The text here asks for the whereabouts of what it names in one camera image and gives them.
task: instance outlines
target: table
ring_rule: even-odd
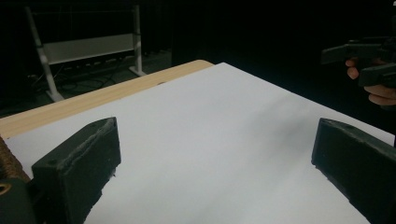
[[[0,133],[26,168],[108,117],[119,123],[122,161],[86,223],[368,223],[310,162],[318,119],[393,143],[390,133],[205,61],[0,119]]]

